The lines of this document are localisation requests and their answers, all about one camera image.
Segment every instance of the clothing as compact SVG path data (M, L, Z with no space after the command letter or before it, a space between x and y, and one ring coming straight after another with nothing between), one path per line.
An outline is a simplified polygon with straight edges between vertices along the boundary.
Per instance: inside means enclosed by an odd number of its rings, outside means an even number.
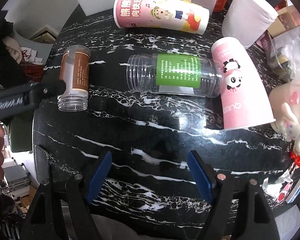
M66 229L70 239L77 239L74 227L71 221L69 207L62 203L63 218L65 220ZM145 235L138 235L134 230L125 224L116 220L92 214L99 233L103 240L169 240Z
M175 18L177 18L177 19L182 19L182 15L183 15L183 11L176 11L176 16L175 16Z
M26 75L22 72L15 59L7 51L2 39L12 33L13 23L5 19L0 22L0 85L10 88L23 85L28 82Z
M2 42L4 45L6 45L6 49L9 51L11 57L13 57L15 61L20 64L22 60L22 53L17 41L14 38L7 36L2 39Z
M31 62L21 61L20 67L26 74L29 81L40 82L43 76L44 65L37 65Z

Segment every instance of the plastic bag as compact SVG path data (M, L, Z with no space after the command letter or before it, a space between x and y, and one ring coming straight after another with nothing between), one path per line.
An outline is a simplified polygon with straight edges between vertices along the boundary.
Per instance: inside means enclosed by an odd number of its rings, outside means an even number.
M290 82L300 75L300 26L274 39L266 33L262 45L268 65L280 79Z

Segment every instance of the clear plastic bottle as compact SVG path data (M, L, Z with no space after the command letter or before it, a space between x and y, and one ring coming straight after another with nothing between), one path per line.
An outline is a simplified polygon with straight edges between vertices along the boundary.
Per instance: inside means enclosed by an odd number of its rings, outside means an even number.
M215 98L222 70L208 58L180 54L132 55L127 83L132 91Z
M63 54L60 80L66 83L66 91L58 96L58 109L77 112L88 108L90 50L82 45L73 45Z

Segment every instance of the cartoon boy graphic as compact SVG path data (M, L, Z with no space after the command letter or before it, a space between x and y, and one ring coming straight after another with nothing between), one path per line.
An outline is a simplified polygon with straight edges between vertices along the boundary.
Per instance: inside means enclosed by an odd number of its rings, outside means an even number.
M173 14L169 12L168 10L164 10L160 8L159 6L155 6L151 11L150 14L153 17L156 17L157 19L161 19L162 17L165 17L168 21L171 21L171 18L173 17ZM176 11L175 18L182 19L183 11Z

